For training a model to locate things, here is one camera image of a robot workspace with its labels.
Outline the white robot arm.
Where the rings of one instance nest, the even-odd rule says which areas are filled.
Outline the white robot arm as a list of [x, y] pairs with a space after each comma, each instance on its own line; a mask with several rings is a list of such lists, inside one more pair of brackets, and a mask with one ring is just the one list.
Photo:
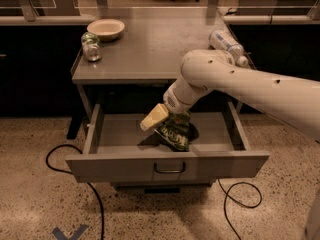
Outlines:
[[320, 141], [320, 82], [252, 70], [236, 65], [223, 50], [194, 50], [181, 61], [180, 76], [163, 95], [163, 102], [140, 123], [170, 144], [186, 137], [167, 122], [184, 115], [199, 99], [223, 92], [246, 105]]

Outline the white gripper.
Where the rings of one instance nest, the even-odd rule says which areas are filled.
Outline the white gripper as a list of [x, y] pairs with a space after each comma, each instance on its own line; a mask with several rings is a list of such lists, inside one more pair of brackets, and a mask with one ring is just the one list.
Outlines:
[[158, 103], [141, 121], [141, 129], [143, 131], [147, 131], [159, 125], [168, 118], [169, 111], [174, 114], [182, 114], [186, 112], [200, 98], [208, 95], [210, 92], [210, 89], [193, 86], [182, 76], [179, 76], [164, 93], [164, 104]]

